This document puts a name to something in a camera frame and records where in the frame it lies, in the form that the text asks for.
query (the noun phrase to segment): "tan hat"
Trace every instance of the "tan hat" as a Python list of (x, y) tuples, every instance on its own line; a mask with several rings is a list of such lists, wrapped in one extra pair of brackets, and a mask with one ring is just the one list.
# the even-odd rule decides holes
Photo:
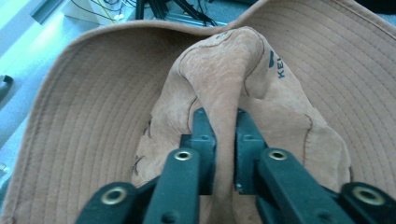
[(202, 222), (258, 221), (251, 198), (233, 192), (237, 107), (326, 187), (352, 179), (395, 197), (395, 36), (353, 1), (303, 0), (260, 1), (221, 28), (134, 21), (89, 32), (37, 97), (2, 221), (73, 223), (103, 185), (144, 184), (200, 106), (218, 140)]

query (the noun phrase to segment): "beige fabric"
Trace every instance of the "beige fabric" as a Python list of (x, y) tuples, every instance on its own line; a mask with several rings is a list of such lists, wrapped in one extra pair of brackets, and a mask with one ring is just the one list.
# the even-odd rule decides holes
[[(148, 127), (150, 112), (155, 115), (154, 104), (177, 57), (208, 36), (244, 26), (265, 36), (300, 81), (312, 106), (345, 140), (353, 180), (375, 185), (395, 197), (396, 29), (354, 1), (259, 1), (222, 28), (134, 21), (89, 32), (70, 45), (53, 65), (37, 96), (7, 192), (2, 223), (73, 223), (100, 187), (113, 181), (131, 181), (136, 149)], [(117, 54), (106, 58), (110, 50)], [(309, 107), (296, 111), (286, 103), (268, 103), (259, 97), (262, 92), (254, 89), (248, 78), (245, 85), (238, 84), (251, 65), (245, 63), (238, 69), (233, 73), (233, 84), (237, 88), (246, 86), (247, 93), (234, 90), (230, 99), (239, 99), (239, 105), (249, 110), (264, 136), (270, 135), (265, 122), (275, 125), (274, 120), (265, 119), (271, 111), (262, 109), (262, 114), (255, 114), (257, 110), (250, 108), (271, 103), (265, 108), (283, 106), (288, 109), (285, 113), (301, 122), (290, 127), (306, 133), (327, 132), (319, 136), (338, 139), (318, 117), (309, 114), (307, 120), (307, 116), (298, 116), (307, 113)], [(208, 97), (200, 98), (193, 106), (199, 107), (199, 103), (205, 108), (215, 105)], [(230, 109), (238, 105), (233, 103), (228, 105)], [(212, 108), (210, 116), (215, 117), (221, 109)], [(218, 132), (222, 130), (220, 125), (212, 126)], [(267, 140), (272, 145), (280, 142), (279, 137), (274, 134), (273, 140)], [(223, 139), (221, 148), (228, 148), (230, 136), (224, 135)], [(305, 146), (304, 165), (316, 178), (326, 179), (320, 175), (326, 172), (315, 172), (318, 163), (327, 160), (312, 160), (322, 152), (308, 150), (317, 148), (315, 137), (305, 142), (313, 145)], [(300, 160), (304, 158), (295, 153)], [(219, 166), (222, 164), (227, 161), (218, 161)], [(335, 168), (341, 169), (338, 172), (330, 169), (333, 174), (344, 174), (339, 167)], [(229, 176), (227, 171), (220, 172), (217, 179), (219, 175)], [(225, 192), (217, 189), (217, 196), (203, 200), (215, 202), (214, 207), (203, 204), (202, 212), (209, 214), (217, 209), (218, 199), (230, 192), (231, 187)], [(241, 202), (233, 207), (250, 211), (245, 206), (249, 200), (233, 194), (233, 201)], [(211, 218), (221, 218), (221, 214), (212, 214)], [(251, 223), (256, 217), (250, 214), (242, 218)]]
[(217, 137), (214, 196), (202, 198), (203, 223), (208, 217), (209, 223), (259, 220), (254, 201), (245, 203), (248, 209), (240, 213), (244, 199), (233, 199), (238, 106), (252, 114), (270, 147), (292, 152), (321, 184), (339, 190), (349, 181), (345, 142), (312, 107), (297, 78), (265, 38), (245, 27), (200, 41), (178, 57), (136, 151), (140, 159), (132, 176), (136, 186), (161, 174), (167, 154), (178, 148), (180, 135), (191, 133), (192, 113), (201, 106)]

